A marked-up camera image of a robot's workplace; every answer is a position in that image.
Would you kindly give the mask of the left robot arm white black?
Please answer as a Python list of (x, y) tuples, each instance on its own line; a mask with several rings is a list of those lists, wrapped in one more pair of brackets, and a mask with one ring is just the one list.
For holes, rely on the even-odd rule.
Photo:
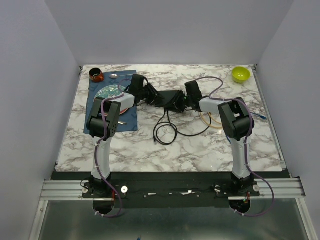
[(99, 180), (94, 184), (93, 191), (101, 198), (107, 197), (111, 191), (111, 185), (107, 182), (111, 175), (110, 149), (121, 111), (130, 109), (141, 101), (152, 105), (163, 99), (145, 76), (134, 74), (129, 82), (130, 85), (125, 90), (118, 87), (119, 94), (107, 98), (97, 97), (86, 123), (89, 135), (96, 139), (91, 175)]

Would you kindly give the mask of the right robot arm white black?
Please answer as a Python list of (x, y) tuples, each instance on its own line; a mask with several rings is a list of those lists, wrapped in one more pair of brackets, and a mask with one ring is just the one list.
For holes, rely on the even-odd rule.
[(253, 117), (241, 97), (213, 97), (213, 93), (203, 96), (196, 81), (185, 84), (186, 93), (181, 90), (162, 91), (161, 105), (169, 111), (183, 113), (186, 108), (202, 113), (219, 114), (222, 128), (230, 140), (232, 149), (232, 177), (230, 191), (241, 196), (248, 190), (246, 181), (253, 181), (250, 169), (249, 141), (255, 126)]

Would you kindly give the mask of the black network switch box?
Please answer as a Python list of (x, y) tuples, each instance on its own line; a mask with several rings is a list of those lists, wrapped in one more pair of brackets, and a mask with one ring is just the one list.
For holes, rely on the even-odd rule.
[(157, 108), (184, 108), (185, 95), (181, 90), (160, 91), (160, 97), (156, 99), (154, 106)]

